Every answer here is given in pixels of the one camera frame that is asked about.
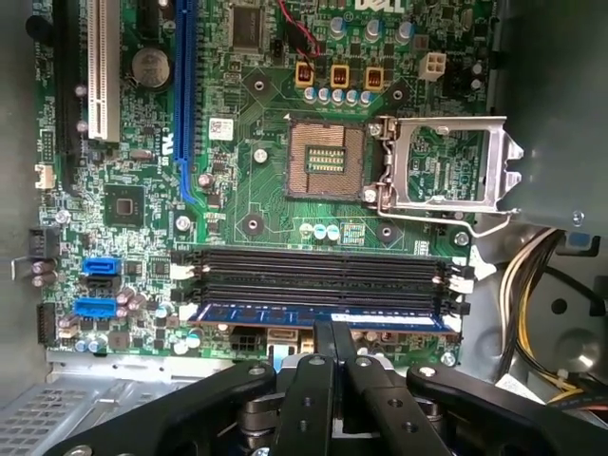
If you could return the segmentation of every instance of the white pci slot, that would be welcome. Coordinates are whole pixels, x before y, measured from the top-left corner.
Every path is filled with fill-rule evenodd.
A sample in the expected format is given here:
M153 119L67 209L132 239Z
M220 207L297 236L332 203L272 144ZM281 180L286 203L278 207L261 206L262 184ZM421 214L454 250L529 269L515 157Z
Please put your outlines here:
M121 139L121 2L87 0L88 137Z

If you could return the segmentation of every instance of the red wire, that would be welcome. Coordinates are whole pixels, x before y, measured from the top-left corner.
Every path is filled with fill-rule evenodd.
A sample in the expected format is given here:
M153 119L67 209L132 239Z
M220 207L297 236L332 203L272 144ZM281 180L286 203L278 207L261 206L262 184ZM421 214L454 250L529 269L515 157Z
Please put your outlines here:
M285 6L285 0L276 1L278 2L278 6L281 8L281 12L283 13L283 16L285 16L287 22L295 24L295 26L298 27L302 33L304 33L308 41L313 45L313 52L311 53L312 57L317 57L320 54L319 44L316 42L316 39L314 38L313 34L306 27L304 27L303 24L294 20L292 15L287 10L287 7ZM306 52L303 52L300 49L298 49L297 52L302 56L306 56Z

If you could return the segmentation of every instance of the chip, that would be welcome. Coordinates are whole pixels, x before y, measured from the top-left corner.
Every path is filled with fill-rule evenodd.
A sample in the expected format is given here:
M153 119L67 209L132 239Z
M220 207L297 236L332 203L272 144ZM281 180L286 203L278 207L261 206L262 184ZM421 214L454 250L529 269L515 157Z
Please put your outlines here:
M259 52L262 42L261 9L233 7L230 37L234 50Z
M145 210L143 187L137 185L105 186L105 224L141 228Z
M360 124L292 123L287 195L357 200L364 147L365 129Z

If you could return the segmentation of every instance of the motherboard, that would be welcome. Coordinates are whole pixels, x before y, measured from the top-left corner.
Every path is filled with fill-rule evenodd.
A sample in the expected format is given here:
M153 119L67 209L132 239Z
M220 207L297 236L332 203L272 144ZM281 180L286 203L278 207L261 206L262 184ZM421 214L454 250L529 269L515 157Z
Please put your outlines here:
M470 236L382 217L371 184L391 164L378 120L488 113L493 0L33 11L49 350L276 364L327 320L395 366L456 363ZM485 135L455 133L412 137L414 200L476 198Z

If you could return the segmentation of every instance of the blue pci express slot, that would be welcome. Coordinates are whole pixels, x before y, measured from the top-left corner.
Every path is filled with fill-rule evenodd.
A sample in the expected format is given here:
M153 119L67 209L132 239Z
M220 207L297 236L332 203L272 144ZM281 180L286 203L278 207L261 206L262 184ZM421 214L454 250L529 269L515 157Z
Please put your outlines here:
M117 276L121 273L121 261L118 258L85 258L83 273L96 276Z
M190 195L190 162L194 155L198 1L177 0L175 50L174 160L180 168L180 190Z
M441 317L409 311L328 308L321 306L271 306L208 304L190 318L193 324L214 323L311 329L315 320L345 321L359 331L399 333L457 333Z
M112 318L116 316L116 299L103 297L79 297L74 301L75 315L90 318Z

